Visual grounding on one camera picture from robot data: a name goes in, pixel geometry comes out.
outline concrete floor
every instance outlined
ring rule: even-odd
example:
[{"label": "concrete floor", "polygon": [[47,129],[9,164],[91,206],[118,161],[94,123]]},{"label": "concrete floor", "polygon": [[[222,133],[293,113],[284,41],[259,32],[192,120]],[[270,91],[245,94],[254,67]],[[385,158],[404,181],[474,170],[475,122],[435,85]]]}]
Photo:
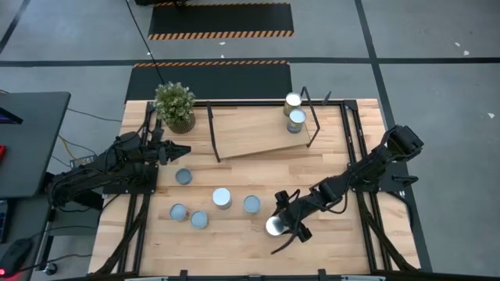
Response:
[{"label": "concrete floor", "polygon": [[[0,37],[23,1],[28,0],[0,1]],[[355,0],[289,2],[296,32],[292,38],[149,44],[157,59],[221,55],[368,58]],[[131,5],[147,33],[152,7]],[[362,5],[379,58],[500,56],[499,1],[362,0]],[[0,66],[8,61],[147,58],[124,0],[30,0],[8,44],[0,48]],[[369,63],[325,62],[327,59],[323,63],[292,63],[293,88],[306,85],[318,98],[328,91],[332,91],[332,98],[380,98]],[[424,152],[409,163],[409,171],[420,178],[413,189],[433,270],[500,276],[500,240],[496,239],[500,231],[500,205],[496,201],[500,191],[495,168],[500,156],[500,65],[456,62],[416,65],[401,61],[380,68],[395,121],[411,126],[425,142]],[[0,67],[0,88],[11,92],[69,91],[71,108],[121,118],[132,66],[120,66],[118,62],[116,66],[53,65]],[[68,112],[61,135],[99,153],[109,146],[119,128],[119,123]],[[79,148],[73,150],[79,156],[88,154]],[[59,142],[54,156],[69,162]],[[49,166],[53,173],[65,169],[56,161]],[[95,214],[88,219],[95,219]],[[70,247],[73,244],[82,246]],[[87,254],[92,244],[90,236],[58,238],[51,257],[76,250]],[[87,271],[82,264],[88,262],[84,258],[65,261],[64,271],[53,279],[82,276]],[[34,274],[33,279],[46,278]]]}]

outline black rubber mat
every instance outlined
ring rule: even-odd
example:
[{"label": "black rubber mat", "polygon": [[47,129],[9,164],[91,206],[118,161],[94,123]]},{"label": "black rubber mat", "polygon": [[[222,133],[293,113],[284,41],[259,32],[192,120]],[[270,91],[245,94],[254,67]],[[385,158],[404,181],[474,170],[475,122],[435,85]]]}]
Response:
[{"label": "black rubber mat", "polygon": [[[181,82],[197,99],[284,98],[291,92],[286,61],[168,62],[159,63],[159,71],[166,83]],[[137,64],[130,75],[127,100],[155,99],[159,84],[153,63]]]},{"label": "black rubber mat", "polygon": [[187,4],[183,12],[162,3],[153,10],[148,38],[290,37],[293,32],[289,3]]}]

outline wooden tabletop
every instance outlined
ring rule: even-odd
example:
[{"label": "wooden tabletop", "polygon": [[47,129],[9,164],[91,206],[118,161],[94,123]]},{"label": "wooden tabletop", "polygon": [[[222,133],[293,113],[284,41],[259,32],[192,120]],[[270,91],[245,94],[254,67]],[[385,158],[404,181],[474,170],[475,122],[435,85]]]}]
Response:
[{"label": "wooden tabletop", "polygon": [[[380,143],[385,128],[376,99],[358,100],[359,114],[370,151]],[[129,101],[120,133],[135,131],[142,124],[146,101]],[[213,107],[214,118],[248,112],[259,114],[260,107]],[[349,193],[348,208],[342,215],[317,212],[304,223],[312,238],[306,243],[296,240],[282,252],[270,252],[288,236],[270,238],[263,232],[265,221],[275,208],[274,194],[300,188],[302,194],[327,176],[341,174],[348,163],[345,134],[337,106],[315,107],[321,131],[310,148],[299,146],[255,155],[223,159],[217,163],[210,143],[206,108],[195,108],[195,128],[184,135],[171,133],[164,126],[164,139],[191,145],[191,153],[166,166],[160,166],[158,190],[152,196],[148,213],[141,276],[178,276],[187,269],[194,276],[228,275],[311,275],[317,269],[327,274],[368,273],[363,232],[354,194]],[[354,122],[349,113],[351,131]],[[306,121],[314,133],[314,121]],[[361,159],[355,138],[356,158]],[[180,168],[193,172],[188,186],[176,183]],[[219,210],[212,202],[212,192],[226,187],[233,204]],[[246,214],[243,199],[256,195],[262,202],[257,215]],[[413,266],[418,267],[413,235],[403,203],[387,194],[378,195],[386,234]],[[129,197],[121,195],[103,212],[95,239],[89,272],[98,269],[111,255],[123,235]],[[191,212],[203,210],[209,215],[206,229],[193,229],[189,223],[174,222],[169,209],[175,203],[186,205]],[[381,268],[378,243],[374,243],[377,264]],[[127,268],[131,269],[135,241],[129,248]]]}]

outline hazard stripe tape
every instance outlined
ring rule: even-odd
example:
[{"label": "hazard stripe tape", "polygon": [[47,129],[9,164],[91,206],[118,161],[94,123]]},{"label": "hazard stripe tape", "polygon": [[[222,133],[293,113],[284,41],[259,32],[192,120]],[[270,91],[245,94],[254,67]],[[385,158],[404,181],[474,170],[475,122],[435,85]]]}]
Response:
[{"label": "hazard stripe tape", "polygon": [[[167,2],[167,3],[158,3],[155,5],[155,7],[161,7],[161,6],[173,6],[173,2]],[[191,4],[191,3],[186,3],[186,6],[207,6],[207,5],[290,5],[288,2],[260,2],[260,3],[206,3],[206,4]]]},{"label": "hazard stripe tape", "polygon": [[174,34],[149,34],[149,40],[180,40],[180,39],[213,39],[213,38],[250,38],[250,37],[292,37],[291,30],[264,30],[264,31],[220,31],[220,32],[191,32]]},{"label": "hazard stripe tape", "polygon": [[[288,64],[288,61],[284,60],[257,60],[257,61],[213,61],[213,62],[157,62],[158,67],[169,67],[169,66],[241,66],[241,65],[270,65],[270,64]],[[136,63],[135,67],[153,67],[155,63]]]}]

